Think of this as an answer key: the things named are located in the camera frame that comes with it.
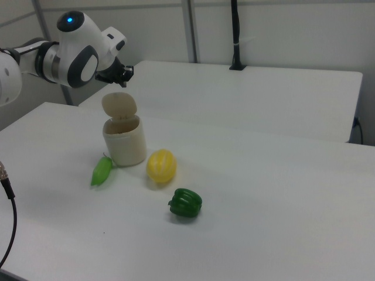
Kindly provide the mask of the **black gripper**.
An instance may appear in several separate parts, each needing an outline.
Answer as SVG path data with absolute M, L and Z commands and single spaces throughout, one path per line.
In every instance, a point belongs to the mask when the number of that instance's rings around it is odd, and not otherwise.
M 122 88 L 127 87 L 129 81 L 134 75 L 134 66 L 124 66 L 118 58 L 115 58 L 112 65 L 107 69 L 96 71 L 95 79 L 107 84 L 119 84 Z

